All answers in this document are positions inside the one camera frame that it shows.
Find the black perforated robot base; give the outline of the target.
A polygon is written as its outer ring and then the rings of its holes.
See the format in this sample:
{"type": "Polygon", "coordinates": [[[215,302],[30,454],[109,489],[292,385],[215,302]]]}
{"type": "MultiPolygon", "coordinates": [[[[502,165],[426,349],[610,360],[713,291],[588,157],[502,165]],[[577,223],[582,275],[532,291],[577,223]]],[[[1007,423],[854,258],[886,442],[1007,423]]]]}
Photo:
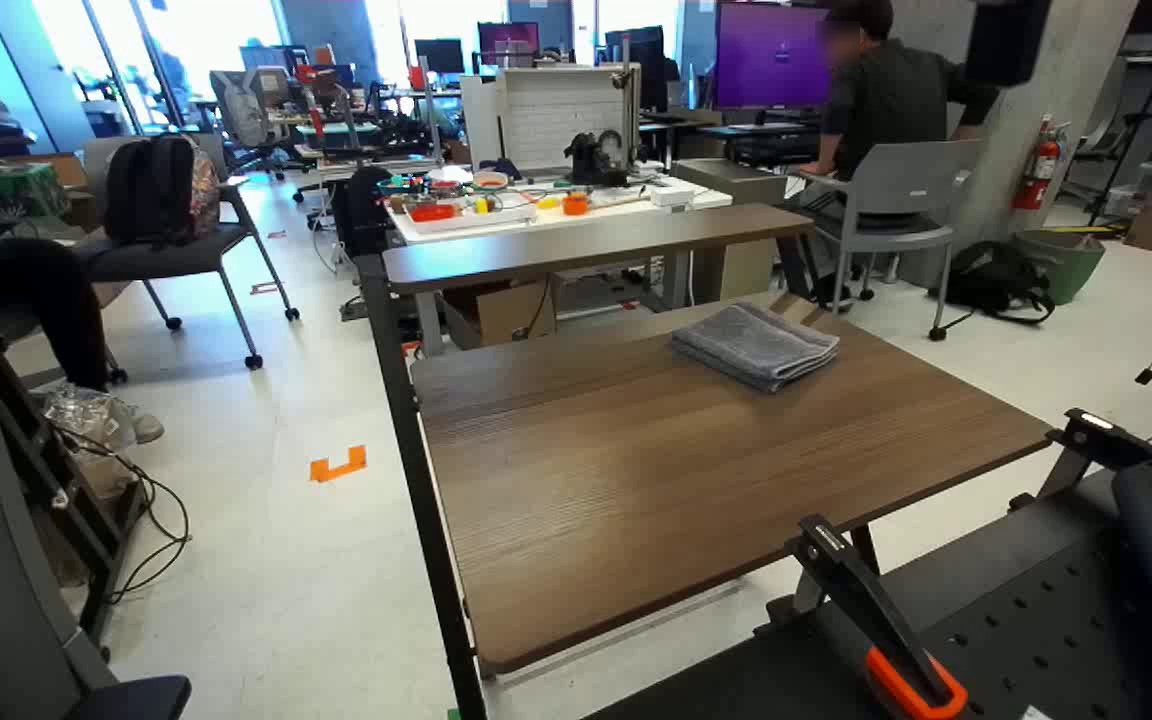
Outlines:
{"type": "MultiPolygon", "coordinates": [[[[1152,720],[1152,575],[1110,473],[886,570],[882,591],[966,689],[963,720],[1152,720]]],[[[861,656],[861,626],[814,606],[593,720],[886,720],[861,656]]]]}

